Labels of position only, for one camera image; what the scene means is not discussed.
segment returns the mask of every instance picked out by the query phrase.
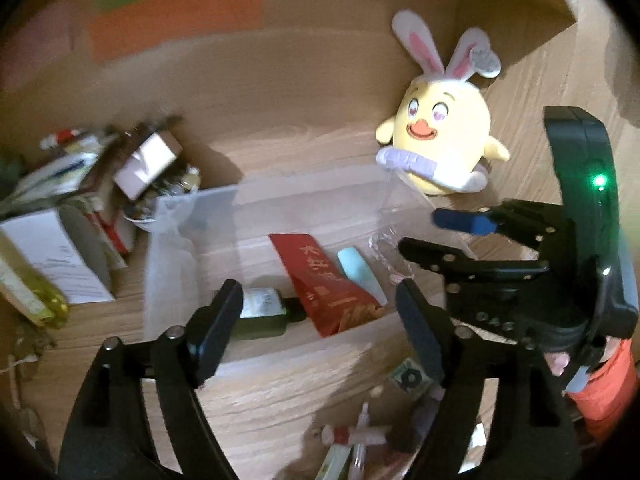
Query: bunny ears headband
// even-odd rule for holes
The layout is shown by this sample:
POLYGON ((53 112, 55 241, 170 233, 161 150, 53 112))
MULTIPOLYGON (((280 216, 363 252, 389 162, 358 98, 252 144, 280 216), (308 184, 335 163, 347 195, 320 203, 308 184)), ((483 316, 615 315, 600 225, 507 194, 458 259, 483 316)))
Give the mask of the bunny ears headband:
POLYGON ((400 10, 396 12, 391 28, 430 80, 466 81, 475 73, 486 78, 494 78, 500 73, 500 59, 491 50, 489 37, 480 28, 470 28, 460 37, 446 70, 429 27, 420 16, 410 10, 400 10))

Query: person's hand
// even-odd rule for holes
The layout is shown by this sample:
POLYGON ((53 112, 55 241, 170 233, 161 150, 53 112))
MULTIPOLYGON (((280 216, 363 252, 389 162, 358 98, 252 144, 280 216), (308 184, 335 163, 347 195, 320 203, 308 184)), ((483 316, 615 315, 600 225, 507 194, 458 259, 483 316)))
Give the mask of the person's hand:
MULTIPOLYGON (((601 363, 605 363, 613 354, 615 354, 620 344, 620 339, 607 336, 607 345, 604 347, 604 353, 602 354, 601 363)), ((546 364, 549 365, 551 373, 555 376, 561 376, 564 369, 567 367, 570 361, 569 354, 567 352, 549 352, 545 354, 546 364)))

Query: yellow bottle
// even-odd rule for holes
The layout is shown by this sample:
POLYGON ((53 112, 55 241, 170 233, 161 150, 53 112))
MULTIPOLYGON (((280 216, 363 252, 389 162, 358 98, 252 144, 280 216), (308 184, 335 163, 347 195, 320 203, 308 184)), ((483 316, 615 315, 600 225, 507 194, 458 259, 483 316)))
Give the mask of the yellow bottle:
POLYGON ((60 328, 66 323, 69 307, 62 292, 31 267, 1 233, 0 292, 37 326, 60 328))
POLYGON ((180 185, 186 193, 197 190, 200 187, 200 170, 194 166, 187 166, 187 171, 184 173, 180 185))

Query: screw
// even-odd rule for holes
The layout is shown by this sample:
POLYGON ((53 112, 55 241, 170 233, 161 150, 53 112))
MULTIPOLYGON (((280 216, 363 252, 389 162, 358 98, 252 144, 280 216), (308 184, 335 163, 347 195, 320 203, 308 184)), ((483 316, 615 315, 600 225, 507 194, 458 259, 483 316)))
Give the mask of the screw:
POLYGON ((536 340, 533 339, 531 336, 524 336, 520 342, 522 343, 522 345, 524 346, 524 348, 526 348, 527 350, 533 350, 536 347, 536 340))
POLYGON ((180 325, 174 325, 172 327, 169 327, 166 330, 165 334, 169 339, 178 339, 179 337, 182 337, 184 335, 184 327, 180 325))
POLYGON ((475 332, 465 325, 458 325, 454 333, 460 339, 471 339, 475 335, 475 332))
POLYGON ((113 350, 114 348, 116 348, 116 346, 119 345, 119 343, 120 343, 120 339, 112 335, 111 337, 108 337, 107 339, 104 340, 104 342, 102 343, 102 346, 104 346, 105 350, 113 350))

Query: plush toy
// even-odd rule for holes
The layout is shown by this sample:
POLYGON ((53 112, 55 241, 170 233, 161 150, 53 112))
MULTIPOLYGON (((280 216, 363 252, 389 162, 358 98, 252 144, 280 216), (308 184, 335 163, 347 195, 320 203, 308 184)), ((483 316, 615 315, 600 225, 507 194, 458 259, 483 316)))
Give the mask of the plush toy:
POLYGON ((393 140, 393 146, 378 152, 377 162, 407 172, 429 195, 484 189, 488 175, 478 164, 480 158, 509 160, 507 148, 489 135, 491 117, 484 98, 466 81, 474 73, 487 78, 500 73, 489 38, 479 28, 470 28, 445 70, 419 16, 400 10, 392 28, 424 74, 411 82, 398 113, 376 130, 381 144, 393 140))

